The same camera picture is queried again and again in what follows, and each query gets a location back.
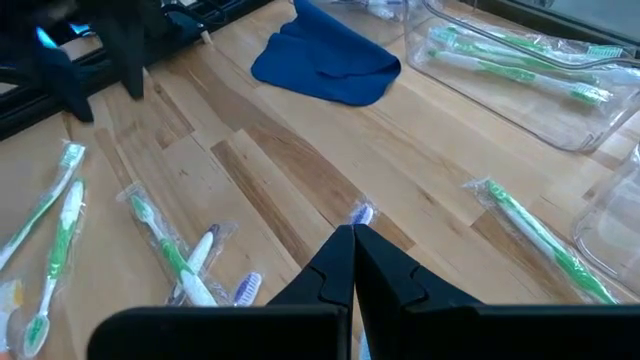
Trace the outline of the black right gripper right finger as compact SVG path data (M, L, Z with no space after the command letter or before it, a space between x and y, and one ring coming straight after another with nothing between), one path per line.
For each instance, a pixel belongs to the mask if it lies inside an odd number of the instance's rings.
M372 360L640 360L640 305L489 305L370 227L354 235Z

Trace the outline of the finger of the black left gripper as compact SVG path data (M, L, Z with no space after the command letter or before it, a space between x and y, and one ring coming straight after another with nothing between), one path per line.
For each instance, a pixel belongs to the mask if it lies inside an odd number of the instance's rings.
M106 22L104 27L104 46L110 54L122 85L128 89L126 55L123 48L125 45L124 34L116 22Z
M144 97L144 30L139 22L127 22L125 26L124 85L133 99Z

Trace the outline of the yellow white wrapped toothbrush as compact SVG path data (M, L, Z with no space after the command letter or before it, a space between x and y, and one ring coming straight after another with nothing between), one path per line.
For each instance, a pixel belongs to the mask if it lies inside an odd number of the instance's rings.
M23 284L19 279L0 284L0 360L11 360L8 325L11 314L23 304Z

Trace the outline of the purple white toothbrush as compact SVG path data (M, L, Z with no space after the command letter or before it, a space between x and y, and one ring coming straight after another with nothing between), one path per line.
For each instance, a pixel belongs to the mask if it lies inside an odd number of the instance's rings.
M198 274L207 270L223 252L226 240L236 230L234 223L212 224L189 254L187 264Z
M383 20L400 21L403 0L342 0L343 3L360 6Z
M257 272L248 273L239 283L233 295L233 305L236 307L251 306L261 287L262 275Z
M370 225L374 222L378 215L378 210L373 203L368 200L362 200L355 203L355 206L349 214L349 224Z

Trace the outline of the blue cloth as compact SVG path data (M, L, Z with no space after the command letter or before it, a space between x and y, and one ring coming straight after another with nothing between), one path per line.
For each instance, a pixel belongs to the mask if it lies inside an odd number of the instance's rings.
M272 34L251 66L259 81L350 106L378 101L401 73L400 60L310 0Z

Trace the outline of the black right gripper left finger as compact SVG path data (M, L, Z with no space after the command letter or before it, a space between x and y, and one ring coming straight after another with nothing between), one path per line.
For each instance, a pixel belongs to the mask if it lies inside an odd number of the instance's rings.
M137 307L105 319L88 360L351 360L355 234L339 226L272 300Z

